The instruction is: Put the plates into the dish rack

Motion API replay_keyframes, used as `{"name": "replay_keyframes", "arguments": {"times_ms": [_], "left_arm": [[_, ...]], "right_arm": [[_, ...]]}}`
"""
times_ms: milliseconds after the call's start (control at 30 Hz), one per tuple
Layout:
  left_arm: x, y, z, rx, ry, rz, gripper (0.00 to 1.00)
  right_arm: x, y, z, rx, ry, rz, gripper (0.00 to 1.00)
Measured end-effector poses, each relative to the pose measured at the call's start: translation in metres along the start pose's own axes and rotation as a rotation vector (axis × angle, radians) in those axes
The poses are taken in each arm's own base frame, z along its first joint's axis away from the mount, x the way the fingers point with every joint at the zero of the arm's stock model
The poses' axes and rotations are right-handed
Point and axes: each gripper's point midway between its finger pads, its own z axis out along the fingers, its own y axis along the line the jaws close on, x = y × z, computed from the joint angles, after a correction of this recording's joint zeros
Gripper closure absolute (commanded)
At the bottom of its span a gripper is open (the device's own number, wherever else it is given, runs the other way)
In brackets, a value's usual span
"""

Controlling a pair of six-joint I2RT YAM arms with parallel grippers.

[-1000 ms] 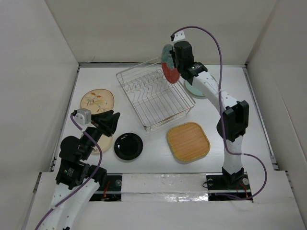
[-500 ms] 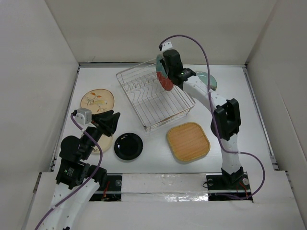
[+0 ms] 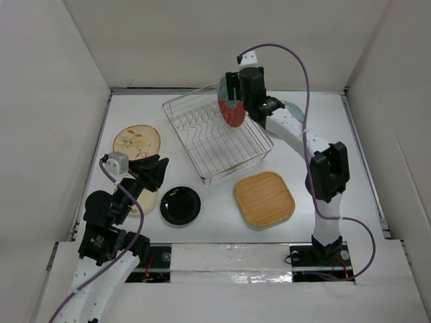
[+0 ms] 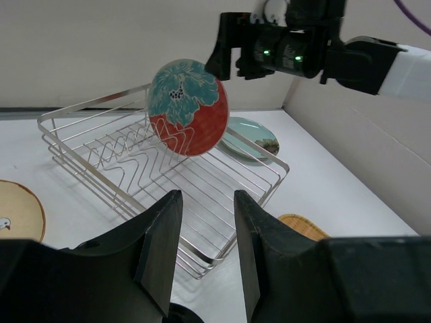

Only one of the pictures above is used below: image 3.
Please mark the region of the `red and teal plate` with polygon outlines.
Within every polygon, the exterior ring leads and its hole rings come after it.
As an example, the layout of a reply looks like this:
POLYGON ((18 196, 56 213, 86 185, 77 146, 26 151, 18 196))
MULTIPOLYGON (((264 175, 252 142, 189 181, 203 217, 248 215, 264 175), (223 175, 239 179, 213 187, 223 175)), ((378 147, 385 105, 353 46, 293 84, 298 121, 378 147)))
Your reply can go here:
POLYGON ((225 75, 220 79, 217 94, 220 113, 226 124, 232 128, 239 127, 245 119, 246 110, 243 103, 236 98, 235 93, 233 93, 233 99, 229 98, 225 75))

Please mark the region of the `light green flower plate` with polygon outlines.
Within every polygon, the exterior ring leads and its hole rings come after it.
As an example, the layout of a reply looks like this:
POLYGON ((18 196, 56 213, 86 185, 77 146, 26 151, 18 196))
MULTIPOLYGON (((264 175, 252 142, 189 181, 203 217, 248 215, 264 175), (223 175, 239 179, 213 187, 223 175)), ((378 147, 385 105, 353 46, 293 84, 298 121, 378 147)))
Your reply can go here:
POLYGON ((272 98, 260 107, 259 112, 258 124, 272 135, 280 139, 301 136, 304 114, 297 105, 272 98))

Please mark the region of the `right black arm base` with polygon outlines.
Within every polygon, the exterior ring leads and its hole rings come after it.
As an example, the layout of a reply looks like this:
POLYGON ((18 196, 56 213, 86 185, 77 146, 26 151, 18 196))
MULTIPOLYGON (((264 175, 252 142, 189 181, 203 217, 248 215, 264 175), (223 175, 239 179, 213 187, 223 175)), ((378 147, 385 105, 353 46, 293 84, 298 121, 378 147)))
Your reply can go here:
POLYGON ((291 266, 293 282, 323 282, 331 279, 346 279, 354 275, 350 253, 344 242, 341 247, 328 258, 319 258, 311 243, 292 244, 284 262, 291 266))

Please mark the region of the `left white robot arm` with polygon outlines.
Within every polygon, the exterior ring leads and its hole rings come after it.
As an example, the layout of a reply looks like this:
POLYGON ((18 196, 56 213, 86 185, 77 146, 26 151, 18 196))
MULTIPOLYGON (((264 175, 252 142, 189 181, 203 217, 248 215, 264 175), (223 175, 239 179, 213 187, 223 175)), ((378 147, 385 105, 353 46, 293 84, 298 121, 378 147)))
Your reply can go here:
POLYGON ((50 322, 102 322, 133 270, 151 261, 150 239, 141 234, 145 212, 137 199, 145 190, 158 191, 168 162, 158 154, 131 161, 114 152, 99 160, 114 191, 96 190, 85 201, 77 268, 69 295, 50 322))

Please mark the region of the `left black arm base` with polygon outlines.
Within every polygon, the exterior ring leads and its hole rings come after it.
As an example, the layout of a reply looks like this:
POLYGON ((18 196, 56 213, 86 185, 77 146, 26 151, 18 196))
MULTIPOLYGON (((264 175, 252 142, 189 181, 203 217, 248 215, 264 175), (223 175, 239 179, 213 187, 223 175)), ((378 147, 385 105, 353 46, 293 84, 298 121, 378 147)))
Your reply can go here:
POLYGON ((127 283, 169 283, 171 244, 151 244, 145 262, 140 263, 128 276, 127 283))

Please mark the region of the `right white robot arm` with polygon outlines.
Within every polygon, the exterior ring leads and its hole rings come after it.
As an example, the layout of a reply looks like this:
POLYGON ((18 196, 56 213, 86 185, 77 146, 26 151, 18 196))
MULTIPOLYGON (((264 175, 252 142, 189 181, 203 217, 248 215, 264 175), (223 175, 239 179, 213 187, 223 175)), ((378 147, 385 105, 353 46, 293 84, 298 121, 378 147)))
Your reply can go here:
POLYGON ((269 96, 262 67, 244 67, 225 74, 226 123, 238 126, 245 116, 287 143, 306 163, 306 189, 314 200, 314 231, 304 249, 291 249, 292 260, 302 266, 327 266, 342 246, 340 204, 350 179, 347 147, 330 143, 303 128, 299 108, 269 96))

